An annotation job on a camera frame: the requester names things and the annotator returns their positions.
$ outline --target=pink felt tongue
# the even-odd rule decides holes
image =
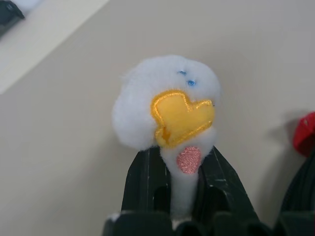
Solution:
[[[177,166],[185,174],[195,173],[201,162],[201,152],[197,147],[187,147],[176,159]]]

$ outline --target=plush duck toy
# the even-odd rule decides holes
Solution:
[[[137,150],[160,146],[171,173],[171,217],[190,216],[198,168],[212,149],[219,81],[206,65],[181,56],[143,61],[123,79],[113,109],[120,141]]]

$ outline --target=beige table surface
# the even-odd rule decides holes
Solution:
[[[0,97],[0,235],[99,235],[136,152],[111,127],[119,77],[146,57],[210,65],[218,149],[272,224],[315,109],[315,1],[114,0]]]

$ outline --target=embroidered beak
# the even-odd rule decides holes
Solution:
[[[173,148],[209,128],[215,109],[211,100],[191,102],[183,91],[168,90],[154,97],[151,115],[157,122],[157,143]]]

